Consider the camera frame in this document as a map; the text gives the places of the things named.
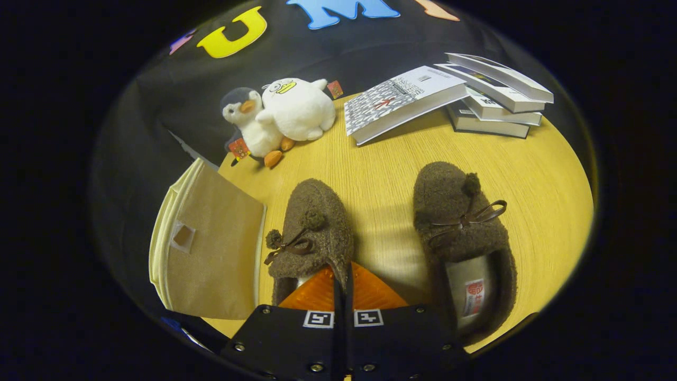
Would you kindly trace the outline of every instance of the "foam letter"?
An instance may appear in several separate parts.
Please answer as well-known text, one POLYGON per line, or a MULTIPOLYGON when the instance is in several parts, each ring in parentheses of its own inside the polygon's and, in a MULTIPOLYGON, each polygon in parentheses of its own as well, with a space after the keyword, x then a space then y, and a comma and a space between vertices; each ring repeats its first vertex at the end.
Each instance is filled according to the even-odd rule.
POLYGON ((171 56, 176 52, 181 46, 184 45, 184 43, 187 43, 190 41, 191 38, 193 38, 193 33, 195 33, 197 29, 193 29, 192 31, 186 33, 185 36, 181 37, 180 39, 176 40, 173 44, 171 44, 171 49, 169 50, 169 55, 171 56))
POLYGON ((423 8, 425 8, 425 13, 429 16, 443 18, 444 20, 461 21, 461 19, 449 14, 449 12, 445 11, 431 0, 416 0, 416 2, 423 5, 423 8))
POLYGON ((235 41, 229 41, 223 35, 225 26, 222 26, 198 42, 197 47, 203 47, 207 54, 214 58, 228 57, 244 49, 256 41, 268 26, 259 13, 259 9, 261 7, 254 7, 233 19, 233 22, 242 21, 246 25, 248 31, 244 36, 235 41))
POLYGON ((391 9, 383 0, 288 0, 287 4, 296 4, 310 17, 310 29, 321 29, 338 24, 336 16, 329 16, 325 9, 349 19, 357 18, 357 4, 364 8, 362 15, 370 18, 399 17, 399 12, 391 9))

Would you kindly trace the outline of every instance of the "brown slipper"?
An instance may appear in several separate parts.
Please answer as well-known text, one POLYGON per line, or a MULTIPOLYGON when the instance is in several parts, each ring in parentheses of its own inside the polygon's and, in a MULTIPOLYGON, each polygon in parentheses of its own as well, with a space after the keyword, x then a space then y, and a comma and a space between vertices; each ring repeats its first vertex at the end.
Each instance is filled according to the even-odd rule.
POLYGON ((463 345, 495 332, 515 304, 515 259, 498 219, 506 206, 503 200, 489 204, 477 175, 449 163, 426 165, 414 185, 414 226, 434 303, 458 329, 463 345))
POLYGON ((329 264, 345 291, 353 258, 353 232, 339 196, 323 182, 308 179, 292 191, 284 234, 271 230, 266 246, 274 249, 264 263, 274 278, 273 305, 329 264))

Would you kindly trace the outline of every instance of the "stack of books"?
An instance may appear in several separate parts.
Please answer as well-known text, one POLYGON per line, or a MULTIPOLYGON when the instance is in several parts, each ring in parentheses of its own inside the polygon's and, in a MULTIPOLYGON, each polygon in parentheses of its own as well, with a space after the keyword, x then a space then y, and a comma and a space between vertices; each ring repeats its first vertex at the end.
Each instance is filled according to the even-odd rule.
POLYGON ((345 103, 346 134, 357 145, 410 119, 446 106, 454 129, 526 138, 553 103, 550 91, 507 66, 478 56, 447 53, 448 63, 421 66, 345 103))
POLYGON ((484 57, 447 53, 437 67, 466 81, 468 96, 447 106, 454 129, 526 138, 540 125, 552 92, 524 74, 484 57))

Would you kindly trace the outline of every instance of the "bolt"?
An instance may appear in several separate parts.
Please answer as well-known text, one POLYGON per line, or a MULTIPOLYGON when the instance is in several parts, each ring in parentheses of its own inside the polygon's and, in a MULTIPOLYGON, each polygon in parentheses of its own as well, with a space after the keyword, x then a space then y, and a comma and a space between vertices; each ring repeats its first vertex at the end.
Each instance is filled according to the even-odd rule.
POLYGON ((310 370, 315 372, 315 373, 322 372, 324 370, 324 365, 322 365, 322 364, 310 365, 310 370))

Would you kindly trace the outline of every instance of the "orange letter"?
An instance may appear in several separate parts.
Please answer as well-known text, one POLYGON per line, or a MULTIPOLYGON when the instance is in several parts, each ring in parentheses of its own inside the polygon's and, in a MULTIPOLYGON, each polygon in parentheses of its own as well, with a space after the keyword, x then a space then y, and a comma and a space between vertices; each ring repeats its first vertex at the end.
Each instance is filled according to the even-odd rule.
POLYGON ((423 5, 425 13, 432 17, 443 18, 444 20, 460 21, 460 19, 449 12, 442 9, 439 5, 433 3, 431 0, 416 0, 417 3, 423 5))

